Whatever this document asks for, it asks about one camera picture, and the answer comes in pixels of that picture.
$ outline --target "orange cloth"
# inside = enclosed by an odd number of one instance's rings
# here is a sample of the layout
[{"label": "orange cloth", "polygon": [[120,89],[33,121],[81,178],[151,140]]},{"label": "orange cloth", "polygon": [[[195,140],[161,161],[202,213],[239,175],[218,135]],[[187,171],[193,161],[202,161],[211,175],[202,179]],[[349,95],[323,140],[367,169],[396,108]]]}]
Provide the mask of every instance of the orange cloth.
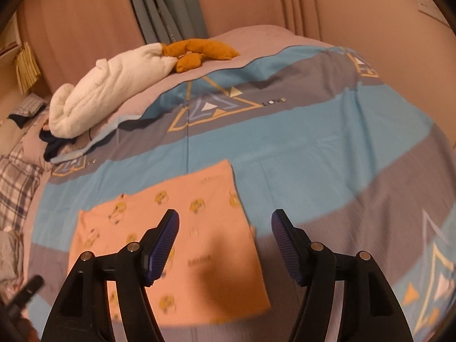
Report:
[{"label": "orange cloth", "polygon": [[190,38],[163,46],[163,55],[179,58],[175,69],[177,73],[187,72],[201,66],[204,59],[231,60],[239,53],[230,45],[216,40]]},{"label": "orange cloth", "polygon": [[[83,251],[106,255],[140,240],[168,208],[179,213],[179,233],[162,277],[146,288],[158,324],[221,323],[269,310],[254,235],[226,160],[81,211],[68,270]],[[108,295],[111,317],[120,320],[114,282]]]}]

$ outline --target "plaid fabric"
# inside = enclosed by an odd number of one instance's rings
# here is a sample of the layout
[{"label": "plaid fabric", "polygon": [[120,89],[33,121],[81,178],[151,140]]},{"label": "plaid fabric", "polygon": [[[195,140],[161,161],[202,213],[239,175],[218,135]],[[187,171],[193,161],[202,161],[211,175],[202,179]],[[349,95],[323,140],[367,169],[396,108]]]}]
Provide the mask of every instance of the plaid fabric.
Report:
[{"label": "plaid fabric", "polygon": [[0,230],[12,228],[22,233],[42,169],[24,162],[22,143],[8,155],[0,156]]},{"label": "plaid fabric", "polygon": [[16,114],[18,116],[24,117],[33,117],[45,105],[45,101],[42,97],[39,97],[36,94],[30,94],[27,96],[24,101],[15,109],[11,114]]}]

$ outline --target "bed sheet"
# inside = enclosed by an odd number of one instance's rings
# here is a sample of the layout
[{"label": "bed sheet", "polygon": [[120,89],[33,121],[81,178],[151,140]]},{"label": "bed sheet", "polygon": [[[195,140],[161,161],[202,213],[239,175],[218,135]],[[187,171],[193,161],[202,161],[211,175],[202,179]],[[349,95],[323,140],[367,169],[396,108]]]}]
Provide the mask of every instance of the bed sheet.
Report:
[{"label": "bed sheet", "polygon": [[[256,230],[272,310],[240,322],[164,328],[165,340],[288,338],[304,290],[288,277],[271,232],[277,208],[335,252],[369,251],[415,340],[426,339],[454,295],[455,156],[432,120],[367,61],[346,48],[284,44],[152,98],[106,126],[46,184],[28,269],[46,280],[28,309],[39,333],[66,276],[79,210],[227,159]],[[342,295],[338,284],[328,341],[337,339]],[[113,326],[125,340],[122,325]]]}]

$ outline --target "metal pin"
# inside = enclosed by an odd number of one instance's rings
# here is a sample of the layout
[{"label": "metal pin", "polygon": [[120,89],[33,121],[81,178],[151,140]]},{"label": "metal pin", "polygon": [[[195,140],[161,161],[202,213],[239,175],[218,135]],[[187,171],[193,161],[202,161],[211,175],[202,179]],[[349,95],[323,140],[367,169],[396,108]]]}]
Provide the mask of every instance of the metal pin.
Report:
[{"label": "metal pin", "polygon": [[92,253],[87,251],[87,252],[84,252],[82,255],[81,255],[81,260],[83,261],[87,261],[87,260],[90,260],[92,258]]},{"label": "metal pin", "polygon": [[137,250],[139,250],[139,248],[140,248],[140,244],[138,242],[131,242],[127,246],[127,250],[129,250],[130,252],[137,251]]},{"label": "metal pin", "polygon": [[322,251],[324,246],[323,244],[321,244],[320,242],[312,242],[311,243],[311,248],[314,250],[314,251]]},{"label": "metal pin", "polygon": [[366,251],[361,251],[359,253],[359,257],[361,257],[364,261],[368,261],[371,259],[371,255],[369,252],[366,252]]}]

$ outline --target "wall switch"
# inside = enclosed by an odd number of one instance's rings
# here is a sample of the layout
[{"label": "wall switch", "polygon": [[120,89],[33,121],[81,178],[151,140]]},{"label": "wall switch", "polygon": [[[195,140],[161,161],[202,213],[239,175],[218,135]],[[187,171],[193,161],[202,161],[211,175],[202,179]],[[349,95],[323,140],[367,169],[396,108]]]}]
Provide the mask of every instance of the wall switch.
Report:
[{"label": "wall switch", "polygon": [[448,22],[446,21],[445,17],[443,16],[440,9],[432,0],[417,0],[418,3],[418,10],[422,13],[437,19],[439,22],[442,22],[447,27],[450,27]]}]

